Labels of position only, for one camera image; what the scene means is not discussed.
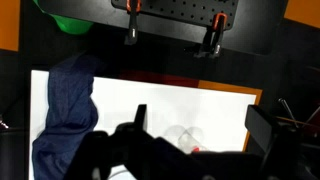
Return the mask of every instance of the black pegboard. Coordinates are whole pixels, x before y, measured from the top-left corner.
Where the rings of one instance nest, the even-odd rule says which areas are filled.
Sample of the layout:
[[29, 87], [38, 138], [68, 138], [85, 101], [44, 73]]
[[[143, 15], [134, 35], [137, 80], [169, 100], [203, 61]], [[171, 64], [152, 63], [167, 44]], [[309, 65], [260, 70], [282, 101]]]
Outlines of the black pegboard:
[[[126, 9], [127, 0], [112, 0], [115, 8]], [[141, 13], [160, 16], [199, 26], [211, 26], [215, 14], [228, 15], [226, 29], [231, 29], [238, 0], [141, 0]]]

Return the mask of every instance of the black table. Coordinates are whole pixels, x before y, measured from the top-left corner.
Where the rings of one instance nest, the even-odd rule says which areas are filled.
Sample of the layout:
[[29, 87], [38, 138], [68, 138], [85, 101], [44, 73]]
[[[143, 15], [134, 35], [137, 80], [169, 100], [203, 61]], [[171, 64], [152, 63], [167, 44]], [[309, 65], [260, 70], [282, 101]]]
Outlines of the black table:
[[[50, 14], [128, 28], [126, 11], [115, 9], [111, 0], [39, 0], [40, 7]], [[225, 49], [268, 54], [283, 19], [287, 0], [239, 0], [235, 22], [225, 31]], [[139, 31], [202, 43], [206, 29], [174, 20], [140, 14]]]

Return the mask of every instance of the blue cloth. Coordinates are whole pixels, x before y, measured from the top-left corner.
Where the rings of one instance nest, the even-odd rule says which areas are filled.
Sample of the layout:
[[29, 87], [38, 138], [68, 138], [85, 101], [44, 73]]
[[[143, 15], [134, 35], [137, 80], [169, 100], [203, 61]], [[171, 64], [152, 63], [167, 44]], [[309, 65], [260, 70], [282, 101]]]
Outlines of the blue cloth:
[[46, 127], [33, 142], [35, 180], [62, 180], [84, 135], [98, 121], [93, 77], [104, 64], [91, 55], [70, 58], [50, 70]]

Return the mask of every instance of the orange edge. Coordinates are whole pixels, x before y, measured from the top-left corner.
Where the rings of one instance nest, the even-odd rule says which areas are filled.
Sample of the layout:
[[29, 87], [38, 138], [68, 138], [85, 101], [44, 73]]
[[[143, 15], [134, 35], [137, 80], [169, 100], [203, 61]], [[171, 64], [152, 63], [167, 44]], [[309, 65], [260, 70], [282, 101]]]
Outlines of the orange edge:
[[[212, 89], [212, 90], [219, 90], [219, 91], [227, 91], [227, 92], [236, 92], [236, 93], [244, 93], [244, 94], [253, 94], [256, 95], [256, 100], [254, 102], [255, 105], [258, 105], [260, 103], [262, 90], [261, 89], [254, 89], [254, 88], [248, 88], [243, 86], [235, 86], [235, 85], [229, 85], [229, 84], [223, 84], [223, 83], [216, 83], [216, 82], [210, 82], [210, 81], [199, 81], [198, 88], [201, 89]], [[249, 141], [250, 133], [247, 132], [243, 149], [244, 152], [247, 149], [248, 141]]]

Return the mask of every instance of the white board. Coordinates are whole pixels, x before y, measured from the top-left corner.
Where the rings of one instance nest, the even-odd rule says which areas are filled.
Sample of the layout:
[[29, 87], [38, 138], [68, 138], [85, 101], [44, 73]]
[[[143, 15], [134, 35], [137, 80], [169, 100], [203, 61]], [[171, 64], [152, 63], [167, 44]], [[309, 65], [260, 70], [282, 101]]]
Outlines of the white board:
[[[32, 71], [29, 179], [33, 179], [32, 142], [45, 128], [48, 72]], [[184, 130], [212, 151], [241, 151], [246, 138], [247, 106], [256, 95], [198, 88], [94, 78], [91, 95], [99, 114], [95, 130], [113, 134], [132, 122], [139, 104], [148, 105], [147, 132], [175, 146]]]

